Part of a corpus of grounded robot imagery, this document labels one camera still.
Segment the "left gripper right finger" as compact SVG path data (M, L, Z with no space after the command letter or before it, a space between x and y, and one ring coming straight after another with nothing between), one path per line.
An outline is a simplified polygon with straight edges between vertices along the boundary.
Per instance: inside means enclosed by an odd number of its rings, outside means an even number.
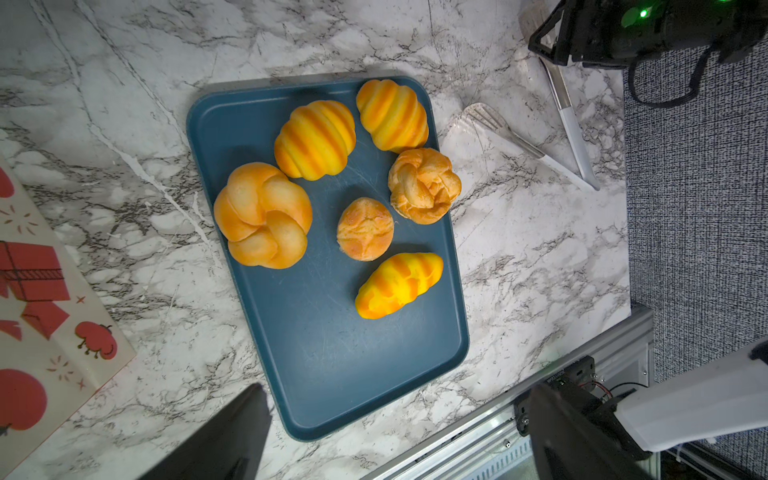
M647 479L636 461L550 387L530 395L529 434L540 479Z

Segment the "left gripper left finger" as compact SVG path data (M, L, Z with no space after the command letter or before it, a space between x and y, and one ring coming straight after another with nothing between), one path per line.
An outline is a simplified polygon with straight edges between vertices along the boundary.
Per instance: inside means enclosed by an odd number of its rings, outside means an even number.
M254 383L214 415L144 479L254 479L272 417Z

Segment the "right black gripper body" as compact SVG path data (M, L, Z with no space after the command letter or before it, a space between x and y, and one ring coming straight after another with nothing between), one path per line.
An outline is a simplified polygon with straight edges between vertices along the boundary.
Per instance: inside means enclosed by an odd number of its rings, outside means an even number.
M581 14L583 1L533 1L527 10L529 50L558 66L570 62L574 30Z

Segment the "red white paper gift bag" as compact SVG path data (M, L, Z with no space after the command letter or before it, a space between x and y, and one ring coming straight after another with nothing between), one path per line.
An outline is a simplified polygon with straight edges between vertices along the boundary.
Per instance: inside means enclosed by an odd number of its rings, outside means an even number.
M7 162L1 164L1 475L136 355Z

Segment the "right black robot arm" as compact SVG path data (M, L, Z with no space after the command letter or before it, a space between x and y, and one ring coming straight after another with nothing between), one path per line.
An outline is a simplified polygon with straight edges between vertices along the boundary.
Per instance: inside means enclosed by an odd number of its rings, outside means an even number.
M708 60L734 63L747 57L767 32L765 1L561 1L534 22L528 47L549 62L588 68L626 69L631 97L650 108L670 109L696 98ZM677 98L638 97L637 66L666 52L702 47L688 83Z

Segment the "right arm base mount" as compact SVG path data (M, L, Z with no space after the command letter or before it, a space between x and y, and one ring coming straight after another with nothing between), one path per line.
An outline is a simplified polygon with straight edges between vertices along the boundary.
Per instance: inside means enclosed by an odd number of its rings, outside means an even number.
M621 425L616 413L619 403L630 394L637 391L637 382L628 382L630 388L624 393L613 394L610 389L595 379L595 361L585 356L548 378L536 383L513 401L514 421L518 433L526 437L529 434L529 410L532 406L530 399L532 389L544 384L559 393L574 409L595 425L610 441L640 466L642 461L651 457L651 453L643 450Z

